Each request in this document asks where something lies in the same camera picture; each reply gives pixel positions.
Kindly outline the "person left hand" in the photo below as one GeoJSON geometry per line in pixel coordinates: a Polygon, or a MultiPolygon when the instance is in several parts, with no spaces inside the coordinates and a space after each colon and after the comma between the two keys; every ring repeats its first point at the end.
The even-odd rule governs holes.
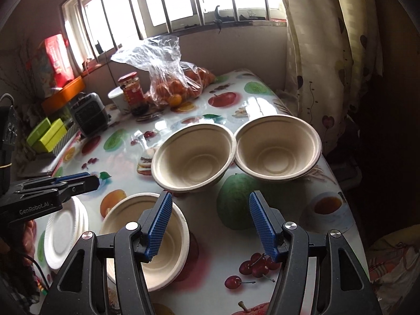
{"type": "Polygon", "coordinates": [[[31,220],[25,224],[23,231],[23,251],[32,258],[35,253],[36,230],[36,221],[31,220]]]}

